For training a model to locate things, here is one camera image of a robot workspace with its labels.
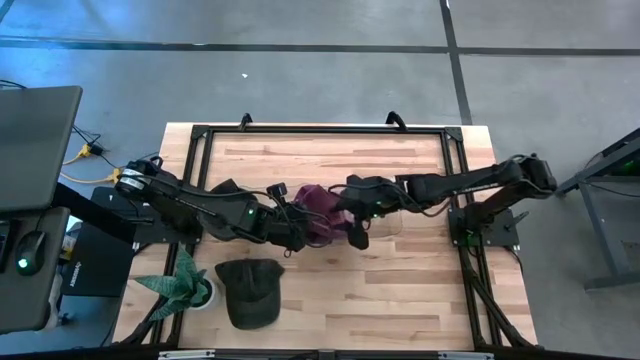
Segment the maroon cloth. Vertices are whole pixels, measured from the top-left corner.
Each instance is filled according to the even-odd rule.
[[[332,194],[320,185],[305,185],[296,194],[293,202],[302,206],[305,210],[322,214],[329,219],[329,223],[323,218],[309,215],[311,220],[307,237],[313,245],[326,245],[333,239],[347,236],[346,229],[350,225],[344,211],[332,212],[340,198]]]

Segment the wooden table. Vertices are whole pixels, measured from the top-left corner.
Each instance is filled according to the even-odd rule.
[[[183,173],[192,125],[167,124],[160,155],[163,168],[178,176]],[[462,129],[470,169],[493,164],[488,128]],[[440,142],[430,135],[218,134],[213,145],[207,189],[227,178],[233,178],[240,186],[261,190],[284,181],[290,199],[301,185],[344,183],[350,174],[444,174]],[[193,184],[197,181],[202,147],[196,156]],[[476,198],[487,196],[486,192],[478,193]],[[429,219],[404,211],[399,217],[402,231],[371,239],[365,251],[344,241],[322,249],[305,248],[290,258],[283,256],[281,247],[244,240],[224,243],[205,235],[195,259],[198,267],[208,269],[209,276],[218,283],[214,266],[220,262],[241,258],[273,258],[280,262],[286,268],[281,279],[282,311],[274,324],[253,331],[231,325],[224,301],[204,311],[187,311],[180,346],[472,349],[460,261],[450,245],[446,216]],[[155,293],[131,279],[162,274],[167,248],[153,245],[136,256],[114,341],[129,335],[157,299]],[[496,301],[524,337],[535,343],[518,263],[500,248],[488,248],[487,259]],[[483,334],[489,339],[485,311],[481,305],[479,308]],[[170,322],[165,321],[163,337]]]

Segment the cap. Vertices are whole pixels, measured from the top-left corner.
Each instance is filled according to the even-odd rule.
[[[226,287],[231,324],[241,330],[258,329],[280,315],[280,276],[284,268],[273,259],[232,260],[216,265]]]

